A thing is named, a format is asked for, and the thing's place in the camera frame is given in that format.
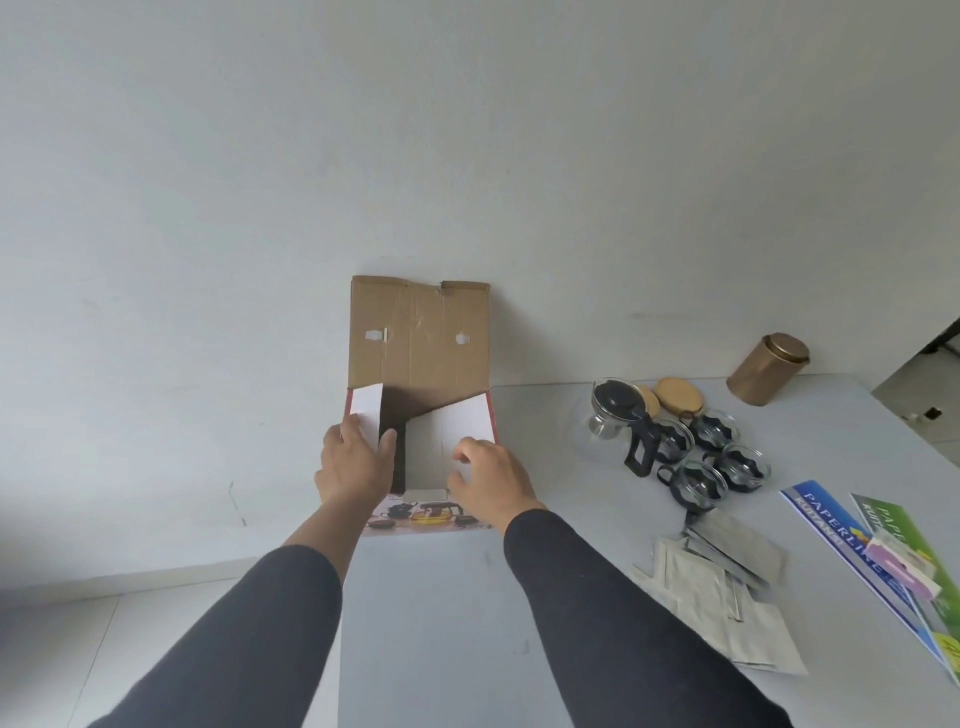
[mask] box lid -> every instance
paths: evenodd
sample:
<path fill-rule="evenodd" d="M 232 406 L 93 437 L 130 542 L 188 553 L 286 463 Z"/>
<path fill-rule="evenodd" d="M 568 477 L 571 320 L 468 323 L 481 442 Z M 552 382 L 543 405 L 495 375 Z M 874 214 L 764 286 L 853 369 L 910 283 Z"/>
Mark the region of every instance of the box lid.
<path fill-rule="evenodd" d="M 348 387 L 383 382 L 406 390 L 424 411 L 485 392 L 489 309 L 488 283 L 354 276 Z"/>

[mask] hand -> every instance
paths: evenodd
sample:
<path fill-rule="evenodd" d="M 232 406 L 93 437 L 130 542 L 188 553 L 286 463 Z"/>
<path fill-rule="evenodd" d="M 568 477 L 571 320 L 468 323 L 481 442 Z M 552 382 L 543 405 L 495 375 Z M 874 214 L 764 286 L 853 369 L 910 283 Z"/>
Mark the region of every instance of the hand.
<path fill-rule="evenodd" d="M 534 508 L 546 510 L 537 500 L 530 476 L 514 454 L 488 440 L 465 437 L 453 449 L 453 459 L 470 463 L 472 482 L 456 471 L 446 487 L 472 516 L 505 533 L 516 516 Z"/>
<path fill-rule="evenodd" d="M 390 493 L 395 454 L 395 429 L 384 432 L 379 450 L 374 450 L 360 432 L 360 416 L 347 415 L 324 435 L 324 451 L 320 455 L 323 469 L 313 476 L 321 502 L 361 498 L 372 510 Z"/>

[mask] forearm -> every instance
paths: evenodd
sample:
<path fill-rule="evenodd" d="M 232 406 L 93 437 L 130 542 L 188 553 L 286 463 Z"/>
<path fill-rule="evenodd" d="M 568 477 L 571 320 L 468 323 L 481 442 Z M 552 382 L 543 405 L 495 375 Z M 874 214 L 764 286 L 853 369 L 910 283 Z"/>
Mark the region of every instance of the forearm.
<path fill-rule="evenodd" d="M 504 550 L 578 727 L 790 725 L 732 663 L 559 516 L 520 514 Z"/>
<path fill-rule="evenodd" d="M 303 546 L 268 553 L 94 726 L 300 728 L 341 602 L 340 579 L 322 554 Z"/>
<path fill-rule="evenodd" d="M 285 546 L 310 546 L 323 554 L 343 583 L 357 542 L 376 503 L 369 497 L 331 497 L 303 522 Z"/>

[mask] blue booklet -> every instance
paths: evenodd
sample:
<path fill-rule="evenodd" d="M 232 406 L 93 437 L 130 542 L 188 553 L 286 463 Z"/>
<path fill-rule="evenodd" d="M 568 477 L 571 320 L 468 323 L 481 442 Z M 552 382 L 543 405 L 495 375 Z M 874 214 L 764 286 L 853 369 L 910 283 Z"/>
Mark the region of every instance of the blue booklet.
<path fill-rule="evenodd" d="M 864 549 L 870 542 L 870 531 L 834 500 L 816 480 L 807 480 L 806 483 L 781 492 L 942 664 L 943 657 L 920 616 L 913 595 L 864 555 Z"/>

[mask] green booklet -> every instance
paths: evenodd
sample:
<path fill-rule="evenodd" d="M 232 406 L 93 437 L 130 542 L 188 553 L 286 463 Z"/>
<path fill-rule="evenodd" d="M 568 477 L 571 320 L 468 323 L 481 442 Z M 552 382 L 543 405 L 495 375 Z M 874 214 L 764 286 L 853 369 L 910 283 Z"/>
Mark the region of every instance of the green booklet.
<path fill-rule="evenodd" d="M 942 589 L 940 595 L 932 601 L 914 597 L 914 603 L 945 664 L 950 668 L 953 682 L 960 685 L 960 591 L 956 584 L 902 506 L 877 498 L 851 495 L 868 528 L 886 529 L 937 568 L 933 580 Z"/>

